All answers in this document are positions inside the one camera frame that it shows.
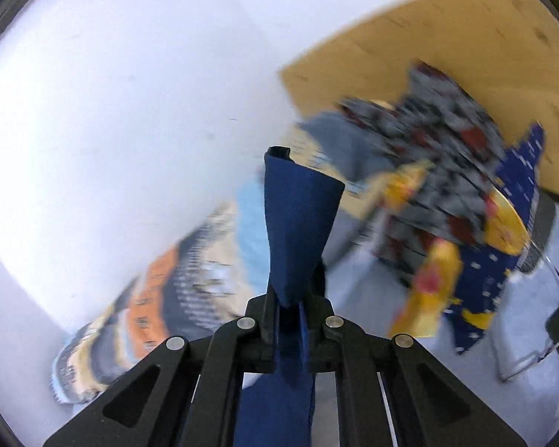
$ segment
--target white wall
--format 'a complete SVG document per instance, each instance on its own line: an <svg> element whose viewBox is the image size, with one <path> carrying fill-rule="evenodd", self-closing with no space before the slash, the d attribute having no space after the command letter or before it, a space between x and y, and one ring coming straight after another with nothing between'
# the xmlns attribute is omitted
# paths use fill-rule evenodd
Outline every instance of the white wall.
<svg viewBox="0 0 559 447"><path fill-rule="evenodd" d="M71 415L50 390L52 360L66 334L0 263L0 413L27 447L39 447Z"/></svg>
<svg viewBox="0 0 559 447"><path fill-rule="evenodd" d="M294 121L278 68L396 1L33 0L0 42L1 260L90 321Z"/></svg>

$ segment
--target blue patterned fabric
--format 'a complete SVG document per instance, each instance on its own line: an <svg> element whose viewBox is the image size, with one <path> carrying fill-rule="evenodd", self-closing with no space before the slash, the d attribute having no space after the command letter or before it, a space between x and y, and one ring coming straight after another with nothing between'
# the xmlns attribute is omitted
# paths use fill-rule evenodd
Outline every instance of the blue patterned fabric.
<svg viewBox="0 0 559 447"><path fill-rule="evenodd" d="M538 203L536 175L544 143L543 127L534 124L517 147L506 150L496 172L502 183L498 186L499 191L513 205L528 231L532 229L532 213ZM445 317L454 329L457 354L468 351L484 336L484 330L468 323L462 311L466 309L472 314L496 312L507 276L519 260L519 256L510 256L488 245L463 246L460 255L464 268L454 293L457 301L445 310Z"/></svg>

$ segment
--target wooden surface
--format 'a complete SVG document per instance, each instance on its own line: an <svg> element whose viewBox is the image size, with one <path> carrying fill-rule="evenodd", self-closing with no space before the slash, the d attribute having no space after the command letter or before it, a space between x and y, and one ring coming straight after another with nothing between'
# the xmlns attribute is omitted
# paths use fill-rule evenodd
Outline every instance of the wooden surface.
<svg viewBox="0 0 559 447"><path fill-rule="evenodd" d="M559 193L559 25L538 0L414 0L336 35L282 70L304 116L343 96L395 101L421 59L478 100L508 143L547 132L541 185Z"/></svg>

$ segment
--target metal screw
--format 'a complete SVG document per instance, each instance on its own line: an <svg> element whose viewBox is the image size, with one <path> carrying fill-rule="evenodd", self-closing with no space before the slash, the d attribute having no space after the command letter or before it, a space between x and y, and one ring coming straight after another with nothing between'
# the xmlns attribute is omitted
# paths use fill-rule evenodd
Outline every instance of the metal screw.
<svg viewBox="0 0 559 447"><path fill-rule="evenodd" d="M179 336L173 336L171 338L168 338L168 340L165 342L165 345L172 351L178 351L179 349L184 348L184 340Z"/></svg>
<svg viewBox="0 0 559 447"><path fill-rule="evenodd" d="M330 328L341 328L344 325L344 320L340 316L329 316L325 319L325 324Z"/></svg>
<svg viewBox="0 0 559 447"><path fill-rule="evenodd" d="M398 334L395 337L395 344L400 346L400 348L410 348L414 344L414 339L408 334Z"/></svg>
<svg viewBox="0 0 559 447"><path fill-rule="evenodd" d="M236 325L241 329L241 330L249 330L251 328L255 327L255 320L253 318L248 318L248 317L244 317L244 318L240 318L238 320L238 322L236 323Z"/></svg>

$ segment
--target navy blue fabric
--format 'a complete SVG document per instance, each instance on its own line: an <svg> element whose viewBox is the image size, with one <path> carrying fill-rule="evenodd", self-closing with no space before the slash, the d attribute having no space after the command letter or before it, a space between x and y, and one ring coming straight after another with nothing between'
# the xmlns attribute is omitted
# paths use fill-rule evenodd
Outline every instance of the navy blue fabric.
<svg viewBox="0 0 559 447"><path fill-rule="evenodd" d="M517 147L510 147L497 170L501 180L499 191L510 201L524 225L530 231L531 211L537 191L537 171L545 144L544 129L534 124ZM485 331L468 323L462 313L494 313L501 303L508 274L516 268L519 256L511 256L484 245L480 248L461 247L464 268L455 288L457 304L445 310L445 317L454 327L455 352L468 351L484 337Z"/></svg>
<svg viewBox="0 0 559 447"><path fill-rule="evenodd" d="M235 447L309 447L315 376L304 370L298 323L282 325L276 370L242 391Z"/></svg>
<svg viewBox="0 0 559 447"><path fill-rule="evenodd" d="M344 185L289 161L283 152L284 158L265 155L269 283L283 306L276 318L276 370L243 390L236 447L310 446L315 376L303 367L307 338L300 300L320 261Z"/></svg>
<svg viewBox="0 0 559 447"><path fill-rule="evenodd" d="M269 283L283 307L297 304L320 260L344 184L287 159L265 155Z"/></svg>

